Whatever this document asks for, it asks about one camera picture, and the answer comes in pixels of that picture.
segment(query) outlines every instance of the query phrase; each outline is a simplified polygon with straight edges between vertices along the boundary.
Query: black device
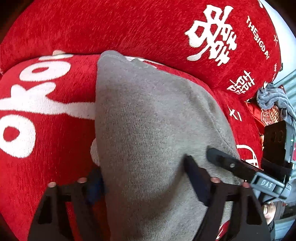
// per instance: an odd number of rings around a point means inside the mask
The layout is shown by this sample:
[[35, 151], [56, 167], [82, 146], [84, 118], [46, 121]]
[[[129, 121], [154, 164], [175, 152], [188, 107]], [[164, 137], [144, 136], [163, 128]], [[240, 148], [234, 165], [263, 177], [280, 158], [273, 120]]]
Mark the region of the black device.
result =
[[[225, 202], [233, 201], [228, 231], [221, 241], [270, 241], [271, 236], [263, 215], [262, 204], [285, 200], [291, 190], [295, 130], [282, 121], [265, 128], [264, 152], [260, 170], [214, 148], [208, 148], [207, 159], [246, 180], [252, 188], [227, 183], [213, 183], [208, 172], [199, 167], [192, 156], [185, 155], [184, 169], [197, 198], [208, 207], [193, 241], [215, 241], [221, 223]], [[96, 172], [87, 183], [74, 183], [47, 188], [35, 213], [28, 241], [73, 241], [65, 211], [65, 202], [71, 201], [78, 229], [84, 241], [101, 241], [98, 225], [92, 217], [91, 203], [99, 196], [96, 187], [103, 190], [102, 176]], [[89, 198], [89, 190], [95, 196]], [[288, 232], [295, 237], [295, 230]]]

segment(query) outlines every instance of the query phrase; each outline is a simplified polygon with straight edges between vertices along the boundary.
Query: white chinese character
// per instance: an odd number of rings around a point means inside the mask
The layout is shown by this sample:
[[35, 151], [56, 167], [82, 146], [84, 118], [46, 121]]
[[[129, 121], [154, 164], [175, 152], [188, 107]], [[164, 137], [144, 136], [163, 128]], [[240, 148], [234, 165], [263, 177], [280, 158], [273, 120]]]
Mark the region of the white chinese character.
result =
[[44, 115], [67, 114], [81, 119], [94, 120], [94, 102], [62, 103], [47, 97], [56, 84], [45, 82], [28, 90], [20, 85], [11, 87], [11, 97], [0, 99], [0, 110], [15, 110]]
[[277, 39], [277, 36], [274, 35], [274, 42], [276, 42], [276, 44], [277, 44], [278, 41], [279, 41], [279, 40]]
[[251, 151], [252, 153], [252, 158], [251, 159], [246, 159], [245, 161], [249, 164], [252, 164], [253, 166], [259, 168], [259, 164], [258, 164], [258, 160], [256, 157], [255, 152], [253, 151], [253, 149], [247, 145], [237, 145], [237, 149], [247, 149], [249, 151]]
[[219, 231], [220, 231], [220, 232], [219, 232], [219, 234], [218, 234], [216, 240], [219, 240], [219, 239], [221, 238], [220, 235], [221, 235], [221, 233], [223, 232], [223, 229], [220, 230], [220, 228], [219, 228]]
[[254, 79], [251, 78], [250, 73], [251, 72], [247, 72], [244, 70], [245, 75], [239, 76], [237, 78], [236, 83], [230, 80], [230, 82], [233, 83], [233, 85], [229, 86], [227, 90], [235, 92], [238, 95], [241, 93], [242, 94], [246, 93], [246, 91], [249, 90], [249, 87], [252, 87], [252, 85], [255, 85]]
[[[192, 27], [187, 32], [185, 32], [185, 35], [189, 37], [189, 45], [191, 47], [198, 48], [205, 40], [207, 41], [207, 45], [199, 53], [188, 56], [187, 60], [199, 60], [203, 53], [205, 53], [210, 48], [209, 59], [214, 58], [216, 59], [216, 62], [219, 61], [217, 64], [218, 66], [220, 66], [221, 64], [226, 64], [229, 61], [229, 51], [226, 51], [227, 47], [224, 46], [224, 44], [229, 45], [228, 50], [235, 50], [237, 48], [237, 44], [235, 43], [235, 39], [237, 36], [236, 34], [234, 34], [233, 31], [231, 31], [232, 26], [230, 24], [225, 24], [225, 21], [232, 9], [233, 7], [226, 6], [224, 8], [223, 16], [220, 19], [222, 9], [212, 5], [207, 5], [207, 8], [204, 10], [207, 22], [195, 20]], [[213, 24], [217, 25], [217, 29], [214, 34], [211, 33], [211, 26]], [[198, 37], [195, 33], [198, 27], [204, 28], [200, 37]], [[222, 36], [222, 41], [215, 42], [219, 33]]]
[[262, 3], [261, 3], [259, 0], [257, 0], [257, 1], [258, 1], [258, 3], [259, 3], [259, 6], [260, 6], [261, 8], [263, 8]]
[[[235, 110], [234, 109], [230, 109], [229, 106], [227, 105], [228, 109], [229, 109], [229, 116], [233, 116], [236, 120], [238, 120], [238, 118], [235, 116]], [[240, 113], [237, 111], [237, 114], [238, 114], [238, 117], [239, 117], [239, 120], [242, 121], [242, 118], [240, 116]]]

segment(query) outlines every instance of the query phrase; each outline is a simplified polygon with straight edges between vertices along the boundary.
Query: red cushion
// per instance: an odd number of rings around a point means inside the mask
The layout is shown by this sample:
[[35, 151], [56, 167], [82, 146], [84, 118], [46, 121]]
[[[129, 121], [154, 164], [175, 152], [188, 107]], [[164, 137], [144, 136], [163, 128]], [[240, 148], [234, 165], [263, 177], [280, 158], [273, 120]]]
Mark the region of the red cushion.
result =
[[[44, 56], [22, 62], [0, 81], [0, 213], [20, 241], [27, 239], [30, 223], [47, 183], [59, 185], [86, 176], [98, 164], [94, 130], [94, 102], [99, 55]], [[248, 145], [258, 160], [256, 125], [247, 109], [230, 93], [212, 91], [207, 84], [179, 70], [152, 64], [187, 78], [207, 90], [220, 104], [237, 144]], [[240, 112], [243, 122], [229, 117], [226, 106]], [[237, 127], [244, 125], [244, 132]], [[242, 159], [251, 151], [239, 149]], [[95, 207], [105, 240], [109, 228], [104, 200]], [[73, 210], [70, 223], [79, 239]]]
[[217, 90], [213, 92], [230, 124], [240, 158], [260, 167], [262, 145], [255, 120], [247, 106], [229, 93]]
[[257, 0], [35, 0], [1, 43], [0, 69], [56, 49], [117, 50], [247, 100], [281, 66], [275, 39], [270, 17]]

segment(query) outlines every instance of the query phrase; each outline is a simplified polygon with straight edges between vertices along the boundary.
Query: red chenille fabric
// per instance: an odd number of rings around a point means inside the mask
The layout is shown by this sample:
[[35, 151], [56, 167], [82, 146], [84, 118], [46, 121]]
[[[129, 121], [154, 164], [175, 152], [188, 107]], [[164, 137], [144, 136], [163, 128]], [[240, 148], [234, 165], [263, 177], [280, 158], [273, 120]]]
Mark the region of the red chenille fabric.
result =
[[[94, 129], [98, 59], [99, 55], [43, 56], [17, 64], [0, 81], [0, 213], [20, 241], [27, 240], [49, 182], [75, 182], [99, 165]], [[199, 79], [144, 61], [199, 84], [218, 100]], [[75, 241], [81, 241], [73, 207], [67, 208]], [[104, 199], [93, 210], [107, 241]]]
[[240, 158], [260, 168], [262, 145], [258, 128], [249, 109], [242, 100], [234, 98], [229, 93], [216, 90], [213, 92], [230, 124]]
[[257, 0], [35, 0], [0, 45], [0, 70], [54, 50], [117, 50], [181, 70], [247, 100], [281, 66]]

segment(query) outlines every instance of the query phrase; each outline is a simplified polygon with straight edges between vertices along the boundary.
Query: black mount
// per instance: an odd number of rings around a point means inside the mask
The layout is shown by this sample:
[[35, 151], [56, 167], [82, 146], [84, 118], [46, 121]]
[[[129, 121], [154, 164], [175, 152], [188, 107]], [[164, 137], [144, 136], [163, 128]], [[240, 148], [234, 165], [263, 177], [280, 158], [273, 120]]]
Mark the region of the black mount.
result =
[[[95, 193], [89, 193], [90, 190], [95, 190]], [[35, 212], [28, 241], [74, 241], [66, 202], [73, 205], [82, 240], [102, 241], [91, 204], [103, 191], [102, 176], [98, 169], [89, 174], [85, 183], [48, 187]]]
[[193, 241], [215, 241], [225, 202], [233, 201], [227, 233], [221, 241], [270, 241], [271, 236], [261, 205], [251, 188], [227, 183], [213, 183], [192, 156], [184, 157], [184, 168], [198, 199], [208, 207]]
[[[261, 170], [243, 160], [236, 159], [215, 148], [207, 150], [207, 159], [218, 167], [232, 172], [235, 176], [251, 184], [255, 196], [261, 205], [271, 200], [285, 200], [292, 189], [288, 182], [281, 182], [265, 170]], [[282, 170], [280, 166], [262, 158], [262, 166], [273, 166], [273, 169]]]

